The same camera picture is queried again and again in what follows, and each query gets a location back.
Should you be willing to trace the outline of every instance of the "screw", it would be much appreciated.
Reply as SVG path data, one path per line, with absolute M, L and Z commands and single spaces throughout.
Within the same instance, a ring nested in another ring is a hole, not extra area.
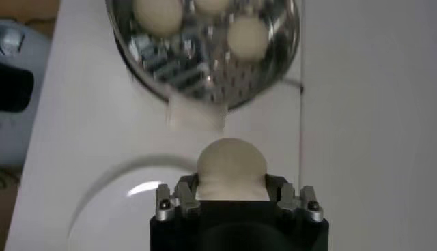
M 171 202 L 169 199 L 162 200 L 159 203 L 159 209 L 161 209 L 161 210 L 169 209 L 170 207 L 171 207 Z
M 317 201 L 309 201 L 307 206 L 308 206 L 308 210 L 311 211 L 319 211 L 320 208 L 319 203 Z

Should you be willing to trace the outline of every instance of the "dough ball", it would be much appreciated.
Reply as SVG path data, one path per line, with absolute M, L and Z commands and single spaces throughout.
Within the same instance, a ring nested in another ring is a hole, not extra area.
M 229 7 L 231 0 L 194 0 L 194 3 L 200 12 L 217 15 Z
M 138 23 L 160 38 L 177 33 L 182 24 L 180 0 L 134 0 L 133 12 Z
M 260 61 L 268 47 L 267 27 L 256 17 L 237 18 L 229 28 L 227 43 L 237 58 L 243 61 Z
M 197 161 L 198 195 L 207 200 L 268 201 L 267 163 L 252 144 L 236 138 L 213 142 Z

